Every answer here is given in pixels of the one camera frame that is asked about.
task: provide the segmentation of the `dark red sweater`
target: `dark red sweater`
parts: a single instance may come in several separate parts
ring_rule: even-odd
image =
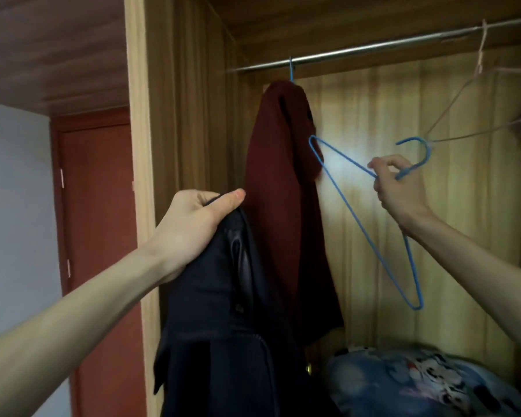
[[[247,152],[244,208],[265,272],[297,338],[308,345],[343,326],[314,182],[322,167],[308,143],[316,129],[305,92],[292,82],[272,83],[260,105]]]

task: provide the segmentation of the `metal clothes rod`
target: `metal clothes rod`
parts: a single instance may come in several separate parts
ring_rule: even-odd
[[[488,29],[496,29],[496,28],[507,28],[513,26],[520,26],[520,19],[511,19],[511,20],[503,20],[497,21],[494,23],[488,23],[486,27]],[[374,42],[365,45],[358,45],[356,47],[338,49],[336,51],[327,51],[325,53],[320,54],[312,54],[312,55],[304,55],[296,58],[286,58],[285,60],[272,61],[270,63],[261,63],[248,65],[245,67],[239,67],[237,69],[233,69],[233,72],[254,72],[257,70],[267,70],[267,69],[275,69],[279,67],[289,67],[290,61],[293,64],[306,64],[306,63],[315,63],[319,61],[325,60],[333,60],[336,58],[341,58],[345,56],[355,55],[355,54],[365,54],[372,51],[380,51],[384,49],[397,48],[404,45],[413,45],[421,42],[428,41],[436,41],[440,39],[449,39],[449,38],[460,38],[462,36],[471,35],[473,33],[481,32],[482,26],[472,26],[468,28],[460,28],[453,30],[445,30],[442,32],[434,32],[424,35],[415,35],[409,36],[407,38],[399,38],[399,39],[390,39],[388,41],[380,41]]]

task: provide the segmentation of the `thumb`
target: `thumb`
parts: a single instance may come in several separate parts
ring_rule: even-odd
[[[394,174],[389,170],[388,164],[382,158],[373,158],[368,166],[375,170],[382,187],[386,187],[390,182],[395,181]]]
[[[226,215],[235,210],[243,202],[244,198],[245,190],[237,189],[233,192],[229,192],[223,196],[220,196],[211,204],[206,205],[204,209],[210,211],[210,213],[214,216],[216,225],[218,225]]]

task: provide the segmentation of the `white wall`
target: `white wall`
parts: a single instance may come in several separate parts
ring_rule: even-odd
[[[62,296],[48,126],[0,105],[0,333]],[[71,415],[67,381],[35,415]]]

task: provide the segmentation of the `hand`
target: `hand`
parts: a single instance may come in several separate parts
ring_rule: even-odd
[[[428,206],[420,169],[412,170],[401,180],[389,170],[393,166],[398,170],[411,167],[411,163],[401,155],[389,155],[373,158],[368,164],[375,170],[375,191],[382,207],[396,220],[402,231],[412,235],[411,228],[423,217],[435,217]]]
[[[220,221],[243,202],[245,192],[237,189],[204,206],[216,196],[218,193],[199,190],[183,190],[175,194],[154,236],[143,245],[162,262],[162,271],[167,277],[160,283],[176,278],[201,254]]]

